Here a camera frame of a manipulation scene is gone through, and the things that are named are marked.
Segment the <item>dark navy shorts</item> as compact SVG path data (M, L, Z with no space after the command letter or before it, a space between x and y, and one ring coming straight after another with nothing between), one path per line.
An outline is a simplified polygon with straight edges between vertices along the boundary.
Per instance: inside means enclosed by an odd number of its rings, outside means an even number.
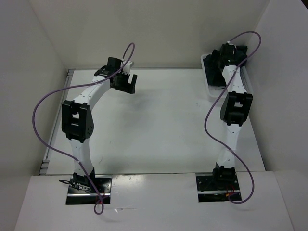
M247 50L248 47L245 45L235 46L228 43L223 44L220 49L224 51L226 56L226 65L237 66L240 62L242 62L245 58L247 58ZM207 55L203 59L203 64L205 67L206 79L207 83L213 87L225 87L226 81L222 75L223 70L219 70L215 68L211 64L211 54Z

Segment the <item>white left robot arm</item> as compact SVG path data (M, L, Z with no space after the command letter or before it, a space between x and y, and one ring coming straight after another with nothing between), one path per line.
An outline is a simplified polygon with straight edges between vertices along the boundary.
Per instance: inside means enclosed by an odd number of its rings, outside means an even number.
M109 57L94 73L91 85L73 100L62 103L61 128L72 147L74 159L73 179L70 183L89 193L96 187L95 170L90 158L90 137L94 132L92 109L109 90L115 89L129 94L135 93L137 75L129 82L134 63Z

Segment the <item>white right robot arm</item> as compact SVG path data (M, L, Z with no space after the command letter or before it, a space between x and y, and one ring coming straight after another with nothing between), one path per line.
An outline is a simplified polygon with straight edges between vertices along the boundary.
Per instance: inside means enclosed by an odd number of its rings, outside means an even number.
M219 51L213 52L215 64L221 76L225 79L226 97L220 110L220 119L226 129L225 150L218 156L211 184L214 188L223 190L233 184L235 179L235 156L239 133L247 120L253 96L248 93L240 75L241 68L237 65L247 57L246 46L235 46L225 43Z

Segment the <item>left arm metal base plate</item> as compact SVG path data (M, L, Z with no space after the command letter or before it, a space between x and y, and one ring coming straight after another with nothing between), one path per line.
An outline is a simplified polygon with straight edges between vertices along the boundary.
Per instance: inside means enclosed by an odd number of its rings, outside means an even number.
M104 204L110 204L111 201L111 187L112 187L112 176L108 175L96 175L94 183L98 189L100 195L103 198ZM70 181L60 180L60 182L68 185L68 191L66 196L67 205L84 205L84 204L95 204L99 201L99 197L96 191L91 186L73 185L73 177Z

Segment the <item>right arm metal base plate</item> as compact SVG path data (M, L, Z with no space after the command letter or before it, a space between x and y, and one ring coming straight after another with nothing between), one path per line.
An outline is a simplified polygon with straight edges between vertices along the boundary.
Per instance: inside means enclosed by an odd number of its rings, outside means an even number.
M229 183L218 186L211 173L196 174L198 202L225 202L230 196L233 201L242 201L237 176Z

